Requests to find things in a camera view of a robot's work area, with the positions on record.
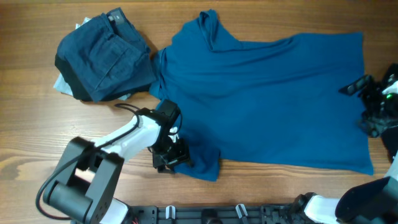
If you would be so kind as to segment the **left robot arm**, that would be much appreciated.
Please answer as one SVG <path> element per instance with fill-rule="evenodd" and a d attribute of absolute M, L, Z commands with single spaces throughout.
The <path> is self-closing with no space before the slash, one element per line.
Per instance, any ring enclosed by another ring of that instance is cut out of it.
<path fill-rule="evenodd" d="M 127 103 L 116 107 L 133 113 L 128 124 L 99 139 L 75 137 L 67 144 L 35 198 L 37 210 L 45 217 L 56 219 L 42 208 L 42 202 L 71 223 L 138 223 L 130 206 L 114 198 L 123 164 L 145 148 L 159 173 L 172 174 L 175 166 L 192 163 L 188 144 L 174 126 L 182 121 L 176 103 L 164 100 L 154 110 Z"/>

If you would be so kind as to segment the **blue polo shirt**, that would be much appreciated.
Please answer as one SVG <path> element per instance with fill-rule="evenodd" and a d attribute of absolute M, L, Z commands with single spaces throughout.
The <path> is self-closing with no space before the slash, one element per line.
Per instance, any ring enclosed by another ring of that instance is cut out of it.
<path fill-rule="evenodd" d="M 220 159 L 374 173 L 356 124 L 364 106 L 340 93 L 364 75 L 360 32 L 248 42 L 203 11 L 156 53 L 154 68 L 150 93 L 182 112 L 193 163 L 178 173 L 215 181 Z"/>

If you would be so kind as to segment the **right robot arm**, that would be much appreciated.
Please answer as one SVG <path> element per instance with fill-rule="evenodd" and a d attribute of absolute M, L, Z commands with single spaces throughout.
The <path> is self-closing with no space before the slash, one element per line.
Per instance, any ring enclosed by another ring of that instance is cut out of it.
<path fill-rule="evenodd" d="M 381 138 L 391 166 L 383 178 L 353 187 L 340 199 L 299 195 L 289 213 L 312 223 L 397 223 L 397 73 L 379 82 L 365 75 L 339 92 L 361 98 L 365 110 L 359 126 L 368 136 Z"/>

